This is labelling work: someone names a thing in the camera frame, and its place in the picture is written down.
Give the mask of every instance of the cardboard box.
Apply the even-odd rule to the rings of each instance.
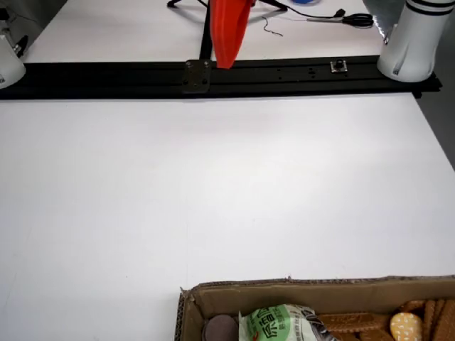
[[[283,303],[306,305],[319,314],[391,314],[407,301],[431,298],[455,299],[455,276],[204,283],[182,292],[175,341],[201,341],[205,321],[216,315],[248,315]]]

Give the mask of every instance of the wafer biscuit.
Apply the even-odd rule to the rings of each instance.
[[[359,341],[359,339],[356,338],[353,333],[349,333],[349,332],[332,332],[331,334],[338,341]]]
[[[367,332],[360,333],[361,341],[394,341],[393,337],[390,336],[385,330],[369,330]]]
[[[455,340],[455,301],[447,301],[437,321],[432,341]]]
[[[436,302],[436,306],[434,307],[434,319],[432,323],[432,334],[431,336],[434,335],[434,331],[436,330],[437,323],[439,321],[439,317],[441,315],[442,309],[444,308],[444,304],[446,303],[445,300],[438,300]]]
[[[362,332],[374,329],[386,329],[387,315],[371,313],[325,314],[320,315],[322,323],[330,332]]]
[[[431,341],[430,337],[432,336],[432,326],[435,308],[436,308],[435,301],[430,300],[427,301],[427,303],[425,303],[424,324],[422,326],[423,341]]]
[[[402,313],[412,313],[414,310],[423,309],[425,307],[425,300],[409,301],[401,305],[398,310]]]

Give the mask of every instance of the metal bracket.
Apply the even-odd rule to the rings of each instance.
[[[330,62],[330,69],[332,73],[346,73],[348,71],[348,65],[344,59],[337,59]]]
[[[210,89],[212,62],[209,59],[187,60],[183,72],[184,94],[205,94]]]

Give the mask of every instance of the white table surface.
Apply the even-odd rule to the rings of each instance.
[[[197,58],[202,24],[133,2],[70,0],[28,61]],[[308,11],[341,6],[365,10]],[[252,23],[241,58],[380,48],[269,22],[284,37]],[[410,94],[0,102],[0,340],[172,340],[204,281],[453,274],[454,203]]]

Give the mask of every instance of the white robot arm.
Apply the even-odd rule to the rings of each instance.
[[[421,82],[431,76],[437,47],[454,7],[454,0],[406,0],[382,49],[379,71],[400,82]]]
[[[27,42],[28,38],[24,37],[11,47],[6,36],[0,36],[0,89],[18,82],[26,74],[26,68],[19,58]]]

